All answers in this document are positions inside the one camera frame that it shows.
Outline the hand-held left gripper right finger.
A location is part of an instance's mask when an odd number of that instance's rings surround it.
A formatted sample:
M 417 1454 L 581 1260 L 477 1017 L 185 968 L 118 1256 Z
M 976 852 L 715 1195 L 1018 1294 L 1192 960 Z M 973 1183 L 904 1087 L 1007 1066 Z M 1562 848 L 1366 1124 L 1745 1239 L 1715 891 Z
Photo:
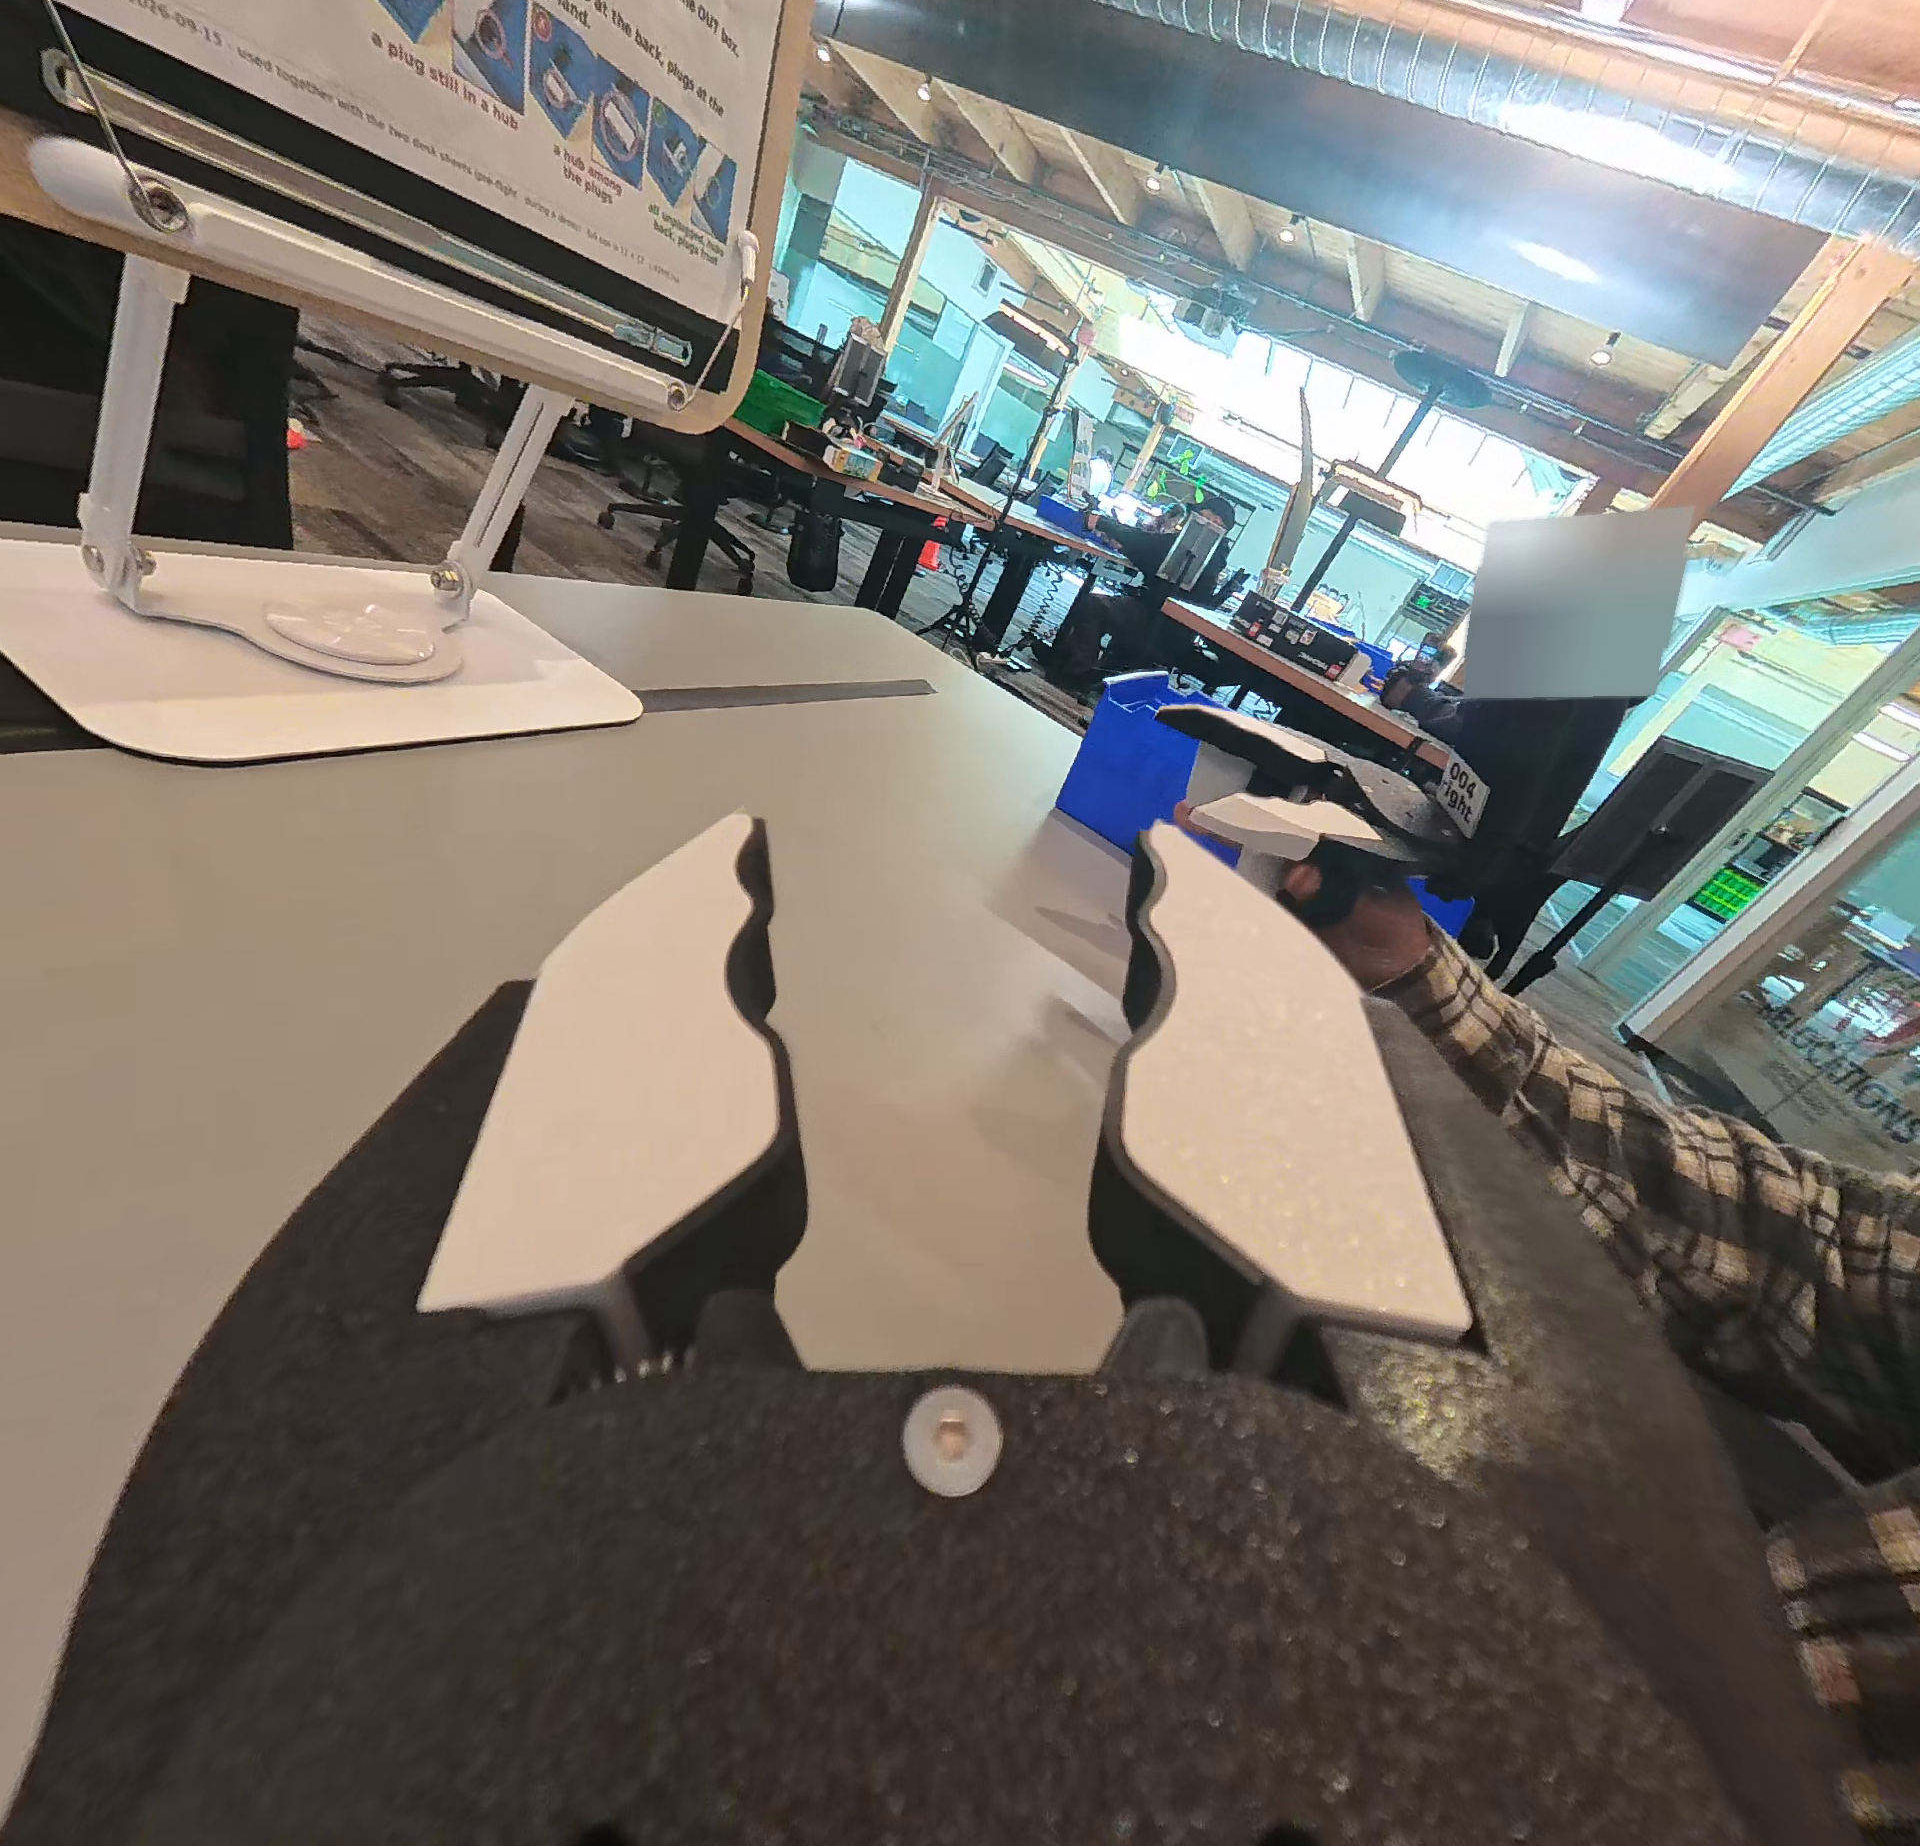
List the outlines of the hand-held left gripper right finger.
M 1302 1329 L 1458 1349 L 1468 1289 L 1363 998 L 1278 899 L 1143 832 L 1098 1131 L 1098 1260 L 1203 1359 L 1275 1379 Z

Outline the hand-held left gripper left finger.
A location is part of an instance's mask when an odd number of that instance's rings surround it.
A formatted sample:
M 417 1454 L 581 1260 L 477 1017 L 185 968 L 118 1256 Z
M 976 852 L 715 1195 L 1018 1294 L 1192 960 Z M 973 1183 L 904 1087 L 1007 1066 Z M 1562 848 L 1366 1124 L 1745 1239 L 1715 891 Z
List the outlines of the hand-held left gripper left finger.
M 766 821 L 733 811 L 542 963 L 420 1284 L 425 1315 L 580 1313 L 614 1364 L 695 1347 L 800 1248 Z

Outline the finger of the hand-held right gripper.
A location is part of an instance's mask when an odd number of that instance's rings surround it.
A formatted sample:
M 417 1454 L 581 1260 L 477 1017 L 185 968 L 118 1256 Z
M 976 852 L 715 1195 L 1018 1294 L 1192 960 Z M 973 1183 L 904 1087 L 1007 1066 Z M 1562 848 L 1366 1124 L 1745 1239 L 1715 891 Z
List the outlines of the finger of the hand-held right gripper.
M 1305 865 L 1324 844 L 1392 857 L 1387 832 L 1334 799 L 1291 803 L 1246 791 L 1228 794 L 1189 803 L 1187 829 L 1234 848 L 1237 869 Z
M 1348 803 L 1348 771 L 1323 740 L 1213 704 L 1157 707 L 1155 722 L 1197 746 L 1185 805 L 1250 794 L 1291 805 Z

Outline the blue plastic bin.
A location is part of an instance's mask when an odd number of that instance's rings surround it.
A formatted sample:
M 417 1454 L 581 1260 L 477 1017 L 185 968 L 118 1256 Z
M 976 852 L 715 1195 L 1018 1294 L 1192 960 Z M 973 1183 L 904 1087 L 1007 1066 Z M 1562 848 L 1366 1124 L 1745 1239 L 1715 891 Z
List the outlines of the blue plastic bin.
M 1128 673 L 1108 682 L 1064 783 L 1060 811 L 1113 848 L 1128 852 L 1150 825 L 1170 821 L 1187 788 L 1197 746 L 1181 734 L 1157 724 L 1155 712 L 1181 702 L 1221 707 L 1198 690 L 1177 690 L 1175 682 L 1161 673 Z M 1324 745 L 1339 758 L 1370 759 Z M 1443 781 L 1436 774 L 1413 777 L 1413 781 L 1440 798 Z M 1413 891 L 1445 932 L 1453 937 L 1465 932 L 1474 910 L 1473 899 L 1435 899 L 1422 883 L 1414 883 Z

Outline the person's right forearm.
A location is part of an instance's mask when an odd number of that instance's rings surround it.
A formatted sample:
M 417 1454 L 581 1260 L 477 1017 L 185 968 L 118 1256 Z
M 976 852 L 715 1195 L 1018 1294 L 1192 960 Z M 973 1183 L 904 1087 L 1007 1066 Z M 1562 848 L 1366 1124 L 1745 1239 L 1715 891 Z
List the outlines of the person's right forearm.
M 1916 1177 L 1622 1085 L 1418 907 L 1392 960 L 1377 996 L 1544 1163 L 1698 1374 L 1862 1481 L 1916 1474 Z

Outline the person's right hand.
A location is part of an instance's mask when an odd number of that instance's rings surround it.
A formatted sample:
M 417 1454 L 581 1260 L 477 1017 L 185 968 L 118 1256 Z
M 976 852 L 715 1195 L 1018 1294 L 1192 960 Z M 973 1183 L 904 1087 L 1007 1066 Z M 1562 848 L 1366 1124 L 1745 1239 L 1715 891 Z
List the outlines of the person's right hand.
M 1379 996 L 1424 969 L 1440 937 L 1410 883 L 1395 881 L 1363 891 L 1323 944 L 1363 996 Z

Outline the black cabinet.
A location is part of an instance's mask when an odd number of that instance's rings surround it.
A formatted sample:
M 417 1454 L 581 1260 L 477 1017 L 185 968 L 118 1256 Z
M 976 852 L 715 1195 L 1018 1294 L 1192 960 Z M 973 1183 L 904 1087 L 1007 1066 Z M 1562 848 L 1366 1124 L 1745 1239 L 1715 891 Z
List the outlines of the black cabinet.
M 1660 735 L 1560 842 L 1549 880 L 1654 899 L 1745 809 L 1773 771 Z

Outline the wooden office desk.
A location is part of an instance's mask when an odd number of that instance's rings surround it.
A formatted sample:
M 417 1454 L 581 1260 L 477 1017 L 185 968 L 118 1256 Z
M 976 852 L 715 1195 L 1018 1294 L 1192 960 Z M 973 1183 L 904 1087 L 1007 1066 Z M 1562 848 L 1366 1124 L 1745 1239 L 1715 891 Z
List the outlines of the wooden office desk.
M 793 444 L 738 419 L 718 429 L 733 500 L 768 500 L 791 512 L 786 578 L 805 593 L 828 594 L 840 582 L 850 528 L 874 539 L 856 587 L 856 605 L 901 620 L 929 548 L 946 550 L 987 533 L 992 516 L 950 489 L 903 485 L 883 477 L 876 452 L 802 429 Z

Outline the black swivel chair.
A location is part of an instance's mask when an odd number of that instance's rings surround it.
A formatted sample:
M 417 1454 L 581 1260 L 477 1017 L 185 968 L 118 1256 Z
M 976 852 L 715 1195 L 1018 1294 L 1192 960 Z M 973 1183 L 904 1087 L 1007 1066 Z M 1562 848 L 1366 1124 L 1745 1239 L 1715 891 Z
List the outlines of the black swivel chair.
M 733 488 L 740 485 L 740 467 L 725 435 L 678 434 L 649 422 L 622 434 L 614 422 L 593 435 L 593 444 L 616 488 L 596 516 L 603 533 L 611 534 L 623 516 L 653 523 L 659 533 L 647 558 L 663 570 L 668 590 L 697 590 L 708 553 L 720 552 L 733 564 L 733 593 L 755 593 L 757 555 L 723 522 Z M 644 489 L 634 469 L 641 462 L 665 465 L 673 489 Z

